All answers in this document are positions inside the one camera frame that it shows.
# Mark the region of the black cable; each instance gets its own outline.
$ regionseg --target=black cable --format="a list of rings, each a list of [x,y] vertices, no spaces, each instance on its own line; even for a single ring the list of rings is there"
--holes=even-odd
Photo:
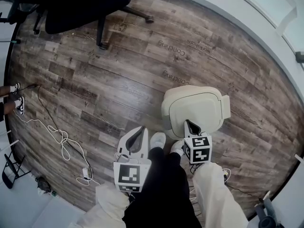
[[[249,195],[249,196],[251,196],[251,197],[254,197],[254,198],[257,198],[258,200],[260,200],[259,197],[254,196],[254,195],[252,195],[252,194],[250,194],[250,193],[244,192],[244,191],[242,191],[242,190],[240,190],[240,189],[238,189],[238,188],[231,187],[231,186],[229,186],[227,183],[226,183],[226,186],[227,186],[227,187],[230,187],[230,188],[232,188],[232,189],[234,189],[234,190],[238,190],[238,191],[240,191],[240,192],[242,192],[242,193],[244,193],[244,194],[247,194],[247,195]]]
[[[62,134],[62,132],[59,131],[59,128],[58,128],[56,122],[54,121],[53,117],[51,116],[51,113],[50,113],[49,110],[43,105],[42,101],[41,101],[40,98],[39,98],[39,90],[40,90],[40,88],[41,88],[42,85],[36,85],[35,87],[37,87],[37,86],[39,86],[39,88],[38,88],[38,93],[37,93],[38,100],[40,101],[40,103],[41,103],[41,105],[44,107],[44,109],[46,109],[46,111],[47,111],[49,117],[52,119],[52,121],[53,121],[53,123],[54,123],[54,125],[55,125],[55,127],[56,127],[56,129],[57,129],[57,131],[58,131],[58,132],[61,134],[61,136],[63,137],[63,134]],[[83,157],[83,155],[82,155],[82,153],[81,153],[80,151],[78,151],[77,149],[75,149],[75,148],[69,143],[68,140],[67,140],[66,142],[71,146],[71,148],[72,148],[73,150],[75,150],[76,152],[78,152],[78,153],[80,154],[80,156],[85,160],[85,158]],[[88,163],[89,169],[90,169],[90,171],[91,171],[91,165],[90,165],[90,163],[89,163],[87,160],[86,160],[86,162]]]

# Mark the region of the chair caster wheel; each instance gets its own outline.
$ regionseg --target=chair caster wheel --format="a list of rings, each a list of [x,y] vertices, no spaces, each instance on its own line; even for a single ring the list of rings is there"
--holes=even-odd
[[[106,43],[101,43],[99,45],[99,48],[106,51],[109,48],[109,45]]]
[[[146,23],[147,23],[147,24],[152,24],[152,23],[154,23],[153,17],[152,17],[152,16],[146,17]]]

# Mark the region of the bare leg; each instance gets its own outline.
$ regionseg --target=bare leg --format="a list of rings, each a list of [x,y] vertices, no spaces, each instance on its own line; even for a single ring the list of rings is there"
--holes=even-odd
[[[9,102],[4,104],[4,115],[12,113],[16,108],[15,102]]]
[[[10,93],[10,86],[0,87],[0,96],[8,95]]]

